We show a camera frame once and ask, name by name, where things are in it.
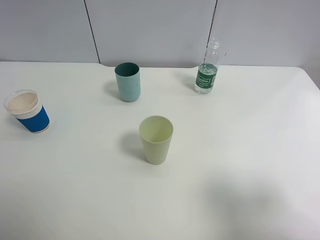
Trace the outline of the pale green plastic cup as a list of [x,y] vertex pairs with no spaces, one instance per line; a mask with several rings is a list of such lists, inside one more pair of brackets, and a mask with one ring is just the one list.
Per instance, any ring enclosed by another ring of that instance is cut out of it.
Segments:
[[161,165],[165,162],[173,132],[171,121],[160,115],[149,116],[140,123],[139,136],[150,164]]

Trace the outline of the teal plastic cup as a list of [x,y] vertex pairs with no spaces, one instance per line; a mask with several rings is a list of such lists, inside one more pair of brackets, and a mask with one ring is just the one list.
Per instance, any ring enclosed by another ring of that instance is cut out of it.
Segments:
[[132,62],[124,62],[114,69],[120,98],[134,102],[141,95],[140,68]]

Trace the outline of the clear bottle green label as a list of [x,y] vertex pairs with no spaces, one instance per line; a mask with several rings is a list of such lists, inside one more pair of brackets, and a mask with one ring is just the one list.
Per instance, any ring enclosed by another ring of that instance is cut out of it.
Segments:
[[194,85],[199,94],[208,94],[213,89],[220,65],[219,47],[220,41],[217,38],[209,40],[203,62],[198,66]]

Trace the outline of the blue sleeved paper cup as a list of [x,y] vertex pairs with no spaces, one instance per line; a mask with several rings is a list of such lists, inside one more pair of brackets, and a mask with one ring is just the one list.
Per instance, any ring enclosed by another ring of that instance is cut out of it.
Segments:
[[5,98],[3,106],[32,133],[41,133],[50,126],[48,114],[34,90],[22,89],[13,92]]

